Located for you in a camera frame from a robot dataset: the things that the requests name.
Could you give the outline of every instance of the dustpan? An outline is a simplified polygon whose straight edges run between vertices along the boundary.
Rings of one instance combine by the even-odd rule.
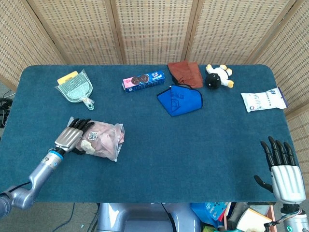
[[[70,102],[84,102],[89,110],[95,107],[89,96],[92,93],[92,84],[84,70],[67,82],[56,86],[62,95]]]

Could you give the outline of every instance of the stuffed cow toy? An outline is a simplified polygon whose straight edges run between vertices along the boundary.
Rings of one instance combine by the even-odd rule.
[[[229,76],[232,75],[232,70],[228,69],[224,64],[220,65],[218,68],[212,68],[209,64],[206,66],[206,86],[211,89],[219,88],[221,85],[232,88],[234,82],[229,80]]]

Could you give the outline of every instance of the wicker folding screen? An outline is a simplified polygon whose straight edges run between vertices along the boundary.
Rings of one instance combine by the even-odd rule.
[[[192,5],[193,0],[116,0],[126,62],[180,61]]]
[[[291,4],[289,0],[200,2],[186,58],[204,64],[244,63]]]
[[[67,63],[122,63],[109,0],[29,0]]]
[[[288,120],[298,161],[309,193],[309,109]]]
[[[13,90],[27,66],[64,62],[27,7],[21,0],[0,1],[0,80]]]
[[[279,33],[256,63],[274,72],[289,107],[286,113],[309,103],[309,1],[300,0]]]

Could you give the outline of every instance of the robotic arm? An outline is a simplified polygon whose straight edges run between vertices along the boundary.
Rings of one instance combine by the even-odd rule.
[[[284,223],[287,232],[309,232],[307,215],[299,206],[305,199],[305,188],[300,168],[296,165],[293,151],[287,142],[284,146],[278,140],[269,137],[272,152],[268,145],[261,141],[266,160],[271,172],[272,184],[267,184],[257,175],[256,182],[266,190],[274,193],[276,199],[283,203],[282,218],[265,224],[266,232],[270,226]]]
[[[0,219],[9,214],[12,206],[27,209],[34,204],[43,184],[62,162],[63,156],[75,148],[82,135],[94,124],[89,121],[90,119],[79,120],[78,118],[73,120],[56,139],[55,148],[47,153],[30,174],[30,181],[19,186],[12,186],[0,194]],[[32,184],[31,189],[22,187],[29,183]]]

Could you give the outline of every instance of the white package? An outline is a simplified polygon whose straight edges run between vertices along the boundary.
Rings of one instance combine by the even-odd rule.
[[[247,112],[266,109],[285,109],[286,100],[280,88],[273,88],[263,93],[241,93]]]

